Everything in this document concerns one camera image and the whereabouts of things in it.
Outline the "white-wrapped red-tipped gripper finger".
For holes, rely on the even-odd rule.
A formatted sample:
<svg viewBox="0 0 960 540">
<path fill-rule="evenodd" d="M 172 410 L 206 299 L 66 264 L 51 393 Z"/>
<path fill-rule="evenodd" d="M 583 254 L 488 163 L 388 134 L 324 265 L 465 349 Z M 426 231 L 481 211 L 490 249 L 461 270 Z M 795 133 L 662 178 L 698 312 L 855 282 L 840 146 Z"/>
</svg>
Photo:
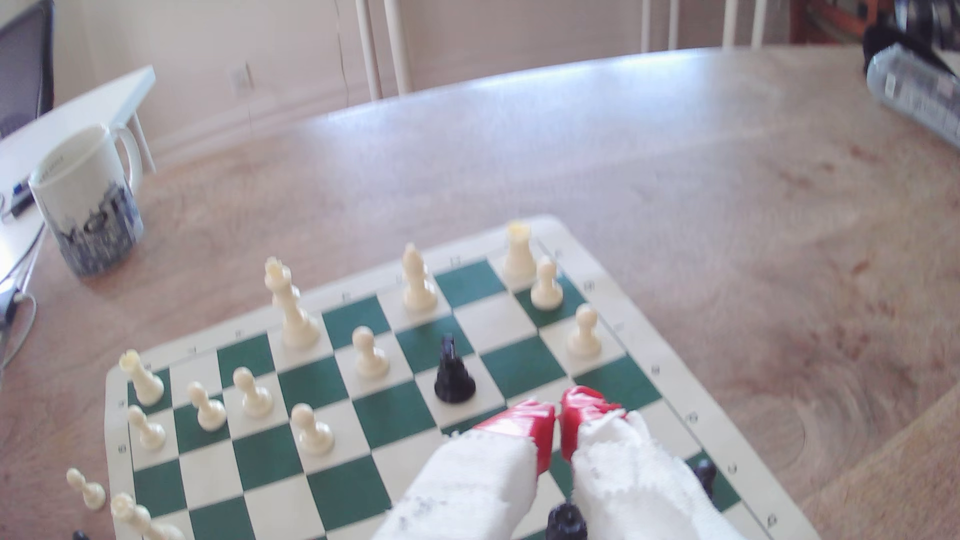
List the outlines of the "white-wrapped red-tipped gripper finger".
<svg viewBox="0 0 960 540">
<path fill-rule="evenodd" d="M 526 399 L 437 448 L 373 539 L 510 539 L 549 468 L 556 406 Z"/>
<path fill-rule="evenodd" d="M 589 539 L 743 539 L 642 413 L 575 385 L 560 399 L 560 450 Z"/>
</svg>

